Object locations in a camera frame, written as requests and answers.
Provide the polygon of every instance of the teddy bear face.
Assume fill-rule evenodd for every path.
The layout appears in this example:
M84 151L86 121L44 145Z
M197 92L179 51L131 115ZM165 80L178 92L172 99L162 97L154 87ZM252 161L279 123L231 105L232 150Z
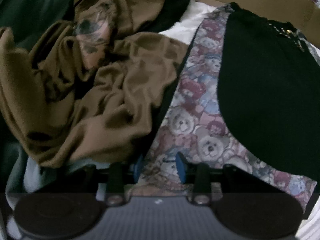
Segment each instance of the teddy bear face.
M252 175L256 176L259 179L266 181L269 178L271 169L265 162L259 160L250 152L247 153L249 159L249 164L252 166Z
M230 143L228 136L210 136L205 127L199 127L196 135L199 158L203 162L216 162Z
M193 131L193 117L182 107L172 109L169 128L173 134L189 134Z
M163 162L161 164L160 169L161 169L161 173L165 177L178 176L178 171L177 171L175 162Z
M214 120L208 123L208 130L211 135L224 136L226 134L227 127L224 122Z
M221 55L208 53L205 55L204 61L208 68L210 68L213 72L219 72L221 66Z
M206 136L198 142L199 154L203 161L216 161L223 152L223 143L215 137Z
M289 182L289 190L292 195L298 196L306 189L306 183L303 179L297 179L295 176L292 176Z
M186 102L182 94L180 94L178 91L176 91L173 95L172 101L171 101L171 106L172 107L177 107L181 106Z
M205 86L191 79L184 78L180 82L179 91L185 97L197 100L204 94Z
M208 49L217 49L220 46L220 43L218 41L215 41L209 37L196 38L195 43L201 44Z
M274 172L275 185L282 190L285 190L290 182L290 174L283 171Z

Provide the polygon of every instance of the ribbed surface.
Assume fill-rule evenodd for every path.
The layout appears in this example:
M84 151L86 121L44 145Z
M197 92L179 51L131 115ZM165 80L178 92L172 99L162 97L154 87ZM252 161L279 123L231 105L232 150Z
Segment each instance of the ribbed surface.
M222 226L209 208L184 197L133 197L126 206L108 209L93 230L75 239L247 240Z

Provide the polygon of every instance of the crumpled cloth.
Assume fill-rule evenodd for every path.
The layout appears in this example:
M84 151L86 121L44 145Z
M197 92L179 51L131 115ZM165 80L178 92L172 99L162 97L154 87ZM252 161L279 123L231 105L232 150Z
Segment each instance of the crumpled cloth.
M0 29L0 110L41 166L127 159L134 140L150 133L151 109L161 105L185 56L179 41L134 34L156 18L164 0L83 0L76 19L107 1L117 8L108 65L85 68L72 22L52 25L29 54L15 47L10 28Z

